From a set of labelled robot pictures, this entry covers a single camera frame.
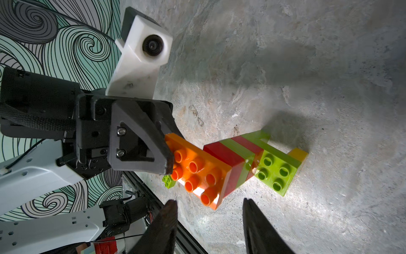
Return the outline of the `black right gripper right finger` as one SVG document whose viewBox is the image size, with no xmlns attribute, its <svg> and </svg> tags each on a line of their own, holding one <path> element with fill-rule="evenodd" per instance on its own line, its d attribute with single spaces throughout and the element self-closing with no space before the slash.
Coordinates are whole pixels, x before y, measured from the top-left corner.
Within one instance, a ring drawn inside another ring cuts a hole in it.
<svg viewBox="0 0 406 254">
<path fill-rule="evenodd" d="M 252 199 L 243 201 L 243 227 L 248 254 L 293 253 Z"/>
</svg>

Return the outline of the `red lego brick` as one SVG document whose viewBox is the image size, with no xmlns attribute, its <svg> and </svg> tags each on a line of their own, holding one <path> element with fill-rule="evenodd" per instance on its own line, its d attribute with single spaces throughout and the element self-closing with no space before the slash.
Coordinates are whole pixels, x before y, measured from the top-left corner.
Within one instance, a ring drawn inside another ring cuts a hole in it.
<svg viewBox="0 0 406 254">
<path fill-rule="evenodd" d="M 242 136 L 233 137 L 232 140 L 236 143 L 235 152 L 248 160 L 250 164 L 250 169 L 245 179 L 245 181 L 248 181 L 256 174 L 264 150 Z"/>
<path fill-rule="evenodd" d="M 245 160 L 220 142 L 204 145 L 203 151 L 231 166 L 232 170 L 224 194 L 224 197 L 227 197 L 237 188 Z"/>
</svg>

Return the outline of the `yellow lego brick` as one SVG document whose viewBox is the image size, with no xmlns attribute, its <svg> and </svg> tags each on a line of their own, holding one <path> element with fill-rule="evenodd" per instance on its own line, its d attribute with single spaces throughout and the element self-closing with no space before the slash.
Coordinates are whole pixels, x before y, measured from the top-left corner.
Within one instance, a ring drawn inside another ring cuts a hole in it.
<svg viewBox="0 0 406 254">
<path fill-rule="evenodd" d="M 292 158 L 298 160 L 299 162 L 303 163 L 307 159 L 309 153 L 305 152 L 299 148 L 294 148 L 293 150 L 288 152 L 288 155 L 291 156 Z"/>
</svg>

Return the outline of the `long green lego brick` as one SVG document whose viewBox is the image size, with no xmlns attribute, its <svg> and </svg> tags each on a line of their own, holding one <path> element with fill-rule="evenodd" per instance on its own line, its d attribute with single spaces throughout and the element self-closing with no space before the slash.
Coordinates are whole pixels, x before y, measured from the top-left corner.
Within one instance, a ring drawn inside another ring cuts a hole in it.
<svg viewBox="0 0 406 254">
<path fill-rule="evenodd" d="M 301 163 L 287 153 L 269 145 L 270 136 L 264 131 L 247 133 L 242 137 L 264 150 L 255 176 L 279 195 L 285 196 L 304 162 Z"/>
</svg>

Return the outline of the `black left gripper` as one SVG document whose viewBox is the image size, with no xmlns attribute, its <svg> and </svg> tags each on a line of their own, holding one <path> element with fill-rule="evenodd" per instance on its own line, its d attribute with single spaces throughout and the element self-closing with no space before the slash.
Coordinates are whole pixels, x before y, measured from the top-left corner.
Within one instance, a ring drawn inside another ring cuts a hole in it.
<svg viewBox="0 0 406 254">
<path fill-rule="evenodd" d="M 112 167 L 170 175 L 174 155 L 165 134 L 184 138 L 172 115 L 173 104 L 96 94 L 76 97 L 75 131 L 63 140 L 58 166 L 80 179 L 90 179 Z"/>
</svg>

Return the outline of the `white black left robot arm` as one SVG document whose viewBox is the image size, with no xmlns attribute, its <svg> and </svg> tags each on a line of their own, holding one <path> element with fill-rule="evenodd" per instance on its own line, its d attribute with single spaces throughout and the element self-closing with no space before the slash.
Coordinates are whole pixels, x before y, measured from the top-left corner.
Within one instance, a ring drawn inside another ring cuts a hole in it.
<svg viewBox="0 0 406 254">
<path fill-rule="evenodd" d="M 174 156 L 164 141 L 179 133 L 166 101 L 106 96 L 77 83 L 5 67 L 1 86 L 1 132 L 39 142 L 3 164 L 1 213 L 53 192 L 47 202 L 63 209 L 58 189 L 108 169 L 172 173 Z M 149 214 L 144 197 L 104 201 L 77 212 L 1 223 L 1 253 L 60 251 L 125 233 Z"/>
</svg>

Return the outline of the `orange lego plate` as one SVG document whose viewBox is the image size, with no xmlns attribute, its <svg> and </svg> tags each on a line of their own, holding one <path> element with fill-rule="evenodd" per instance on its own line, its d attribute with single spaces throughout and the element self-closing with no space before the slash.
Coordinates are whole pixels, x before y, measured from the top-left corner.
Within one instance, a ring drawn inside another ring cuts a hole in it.
<svg viewBox="0 0 406 254">
<path fill-rule="evenodd" d="M 175 133 L 166 134 L 165 142 L 174 155 L 172 180 L 196 195 L 204 206 L 217 210 L 225 197 L 231 166 Z"/>
</svg>

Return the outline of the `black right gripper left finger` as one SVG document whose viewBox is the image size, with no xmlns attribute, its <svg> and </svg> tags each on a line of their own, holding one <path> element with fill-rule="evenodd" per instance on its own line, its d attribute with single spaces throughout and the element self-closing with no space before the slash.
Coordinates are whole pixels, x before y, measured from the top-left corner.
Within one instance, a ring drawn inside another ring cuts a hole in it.
<svg viewBox="0 0 406 254">
<path fill-rule="evenodd" d="M 177 228 L 177 202 L 169 200 L 129 254 L 173 254 Z"/>
</svg>

